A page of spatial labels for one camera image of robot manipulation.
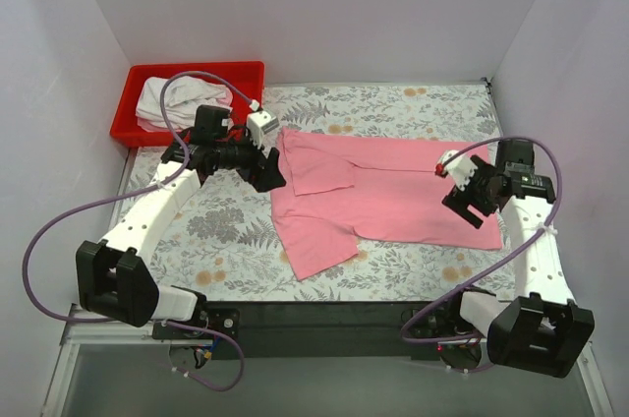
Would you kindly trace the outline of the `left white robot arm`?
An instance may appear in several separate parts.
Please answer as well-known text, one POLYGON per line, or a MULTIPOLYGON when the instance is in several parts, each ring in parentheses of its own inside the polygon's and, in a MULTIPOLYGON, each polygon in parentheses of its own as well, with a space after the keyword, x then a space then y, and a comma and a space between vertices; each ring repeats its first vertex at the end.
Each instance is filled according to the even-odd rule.
POLYGON ((177 134, 122 220, 98 242, 79 247, 76 270, 83 309, 134 327, 172 320, 189 338, 207 331, 203 296, 158 284, 148 264, 175 215, 216 171, 236 171, 259 193, 285 186, 278 150, 263 146, 278 119, 263 109, 241 125, 230 125, 229 118, 225 108, 200 106, 193 126, 177 134))

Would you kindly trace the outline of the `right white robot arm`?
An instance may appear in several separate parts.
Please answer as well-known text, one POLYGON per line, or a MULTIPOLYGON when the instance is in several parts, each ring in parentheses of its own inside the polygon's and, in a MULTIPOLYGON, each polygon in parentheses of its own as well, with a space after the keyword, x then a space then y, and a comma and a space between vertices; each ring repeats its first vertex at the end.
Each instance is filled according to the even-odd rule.
POLYGON ((552 180, 536 171, 533 143, 499 141, 494 163, 450 150, 435 173, 454 182, 442 201, 446 207, 475 228, 499 213, 518 253, 512 261, 514 299, 502 302, 469 286, 445 310, 446 327, 461 336, 476 329, 486 338, 492 364, 566 377, 595 319, 577 305, 564 277, 552 225, 559 197, 552 180))

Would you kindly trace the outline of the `pink t shirt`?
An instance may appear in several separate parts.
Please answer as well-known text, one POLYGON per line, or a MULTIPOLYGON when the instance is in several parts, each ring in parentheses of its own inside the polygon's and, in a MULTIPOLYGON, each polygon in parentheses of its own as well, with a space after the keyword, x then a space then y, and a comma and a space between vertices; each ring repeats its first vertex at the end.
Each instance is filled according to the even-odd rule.
POLYGON ((358 253, 358 238, 499 250, 495 218, 475 228, 442 204, 451 183, 434 169, 464 142, 369 138, 283 129, 271 219, 300 280, 358 253))

